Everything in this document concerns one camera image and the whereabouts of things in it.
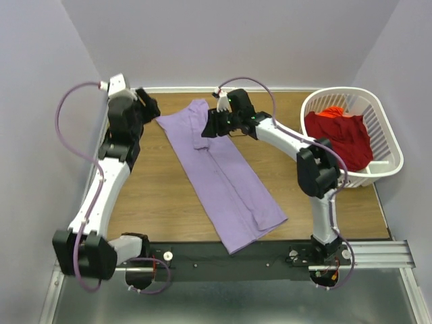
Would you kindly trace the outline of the lavender t-shirt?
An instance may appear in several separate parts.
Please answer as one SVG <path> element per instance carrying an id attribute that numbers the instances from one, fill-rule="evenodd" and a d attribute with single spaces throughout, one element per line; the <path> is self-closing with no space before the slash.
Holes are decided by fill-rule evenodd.
<path id="1" fill-rule="evenodd" d="M 157 118 L 229 254 L 287 221 L 286 214 L 228 137 L 203 138 L 204 99 Z"/>

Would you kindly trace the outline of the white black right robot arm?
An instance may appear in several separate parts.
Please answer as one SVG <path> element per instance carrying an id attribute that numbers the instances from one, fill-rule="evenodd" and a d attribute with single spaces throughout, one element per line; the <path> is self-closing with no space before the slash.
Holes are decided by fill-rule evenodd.
<path id="1" fill-rule="evenodd" d="M 295 160 L 298 185 L 310 198 L 313 212 L 310 255 L 316 264 L 328 263 L 342 245 L 335 214 L 340 169 L 330 141 L 301 135 L 283 126 L 272 115 L 256 112 L 242 88 L 230 92 L 216 88 L 213 96 L 217 106 L 209 110 L 201 136 L 216 138 L 239 130 Z"/>

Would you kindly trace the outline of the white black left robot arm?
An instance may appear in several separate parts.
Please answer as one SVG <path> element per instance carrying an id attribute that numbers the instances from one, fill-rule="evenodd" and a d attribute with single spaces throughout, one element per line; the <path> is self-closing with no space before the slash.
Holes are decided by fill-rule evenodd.
<path id="1" fill-rule="evenodd" d="M 75 219 L 67 229 L 57 230 L 52 243 L 63 274 L 80 284 L 91 278 L 111 279 L 115 268 L 130 261 L 141 267 L 149 261 L 147 235 L 126 232 L 108 241 L 107 226 L 113 207 L 140 153 L 144 125 L 159 117 L 157 101 L 143 88 L 123 90 L 108 96 L 109 125 L 98 155 L 90 157 L 57 136 L 64 147 L 95 168 L 93 181 Z"/>

